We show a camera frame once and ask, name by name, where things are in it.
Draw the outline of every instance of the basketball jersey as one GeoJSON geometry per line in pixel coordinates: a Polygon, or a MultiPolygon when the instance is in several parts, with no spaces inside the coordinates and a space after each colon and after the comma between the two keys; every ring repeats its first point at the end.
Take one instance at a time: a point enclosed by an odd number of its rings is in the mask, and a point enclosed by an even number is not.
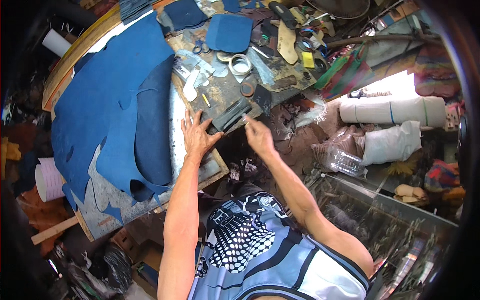
{"type": "Polygon", "coordinates": [[[364,299],[365,273],[295,228],[266,192],[223,203],[207,221],[206,245],[188,299],[364,299]]]}

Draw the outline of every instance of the paper roll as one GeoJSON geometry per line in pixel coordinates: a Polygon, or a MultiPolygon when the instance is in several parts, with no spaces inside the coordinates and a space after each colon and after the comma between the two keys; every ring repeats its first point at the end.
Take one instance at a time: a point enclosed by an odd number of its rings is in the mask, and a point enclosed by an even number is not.
{"type": "Polygon", "coordinates": [[[343,100],[340,117],[345,123],[402,124],[419,121],[420,126],[443,127],[445,102],[441,97],[380,96],[343,100]]]}
{"type": "Polygon", "coordinates": [[[63,57],[67,50],[72,46],[66,39],[59,35],[58,32],[53,30],[53,28],[50,29],[43,39],[42,45],[60,57],[63,57]]]}
{"type": "Polygon", "coordinates": [[[38,160],[40,164],[35,167],[35,182],[42,201],[47,202],[65,196],[61,190],[63,185],[61,175],[53,157],[38,160]]]}

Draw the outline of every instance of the blue scissors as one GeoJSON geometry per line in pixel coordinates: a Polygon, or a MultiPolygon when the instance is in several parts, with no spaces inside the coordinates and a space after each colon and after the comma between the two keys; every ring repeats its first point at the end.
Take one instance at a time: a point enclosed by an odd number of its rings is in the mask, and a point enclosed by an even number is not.
{"type": "Polygon", "coordinates": [[[193,47],[192,52],[196,55],[200,53],[208,53],[210,52],[210,48],[205,42],[199,39],[195,41],[195,46],[193,47]]]}

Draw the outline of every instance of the yellow sponge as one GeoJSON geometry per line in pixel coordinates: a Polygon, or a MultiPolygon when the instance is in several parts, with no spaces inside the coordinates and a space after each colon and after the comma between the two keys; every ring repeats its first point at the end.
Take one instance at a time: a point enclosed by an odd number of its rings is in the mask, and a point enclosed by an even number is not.
{"type": "Polygon", "coordinates": [[[315,64],[313,63],[313,54],[311,52],[302,52],[303,57],[303,66],[305,68],[315,68],[315,64]]]}

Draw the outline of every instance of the person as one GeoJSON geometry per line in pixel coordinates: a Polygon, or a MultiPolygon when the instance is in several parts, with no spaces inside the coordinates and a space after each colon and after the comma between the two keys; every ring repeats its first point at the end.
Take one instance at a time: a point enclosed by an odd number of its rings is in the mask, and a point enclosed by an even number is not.
{"type": "Polygon", "coordinates": [[[198,169],[204,154],[224,135],[205,132],[201,111],[181,129],[187,155],[173,188],[164,226],[165,248],[158,274],[159,300],[364,299],[373,261],[363,244],[330,223],[300,178],[275,150],[270,130],[245,117],[252,149],[265,162],[302,234],[274,196],[253,184],[199,216],[198,169]],[[197,270],[199,220],[206,242],[197,270]]]}

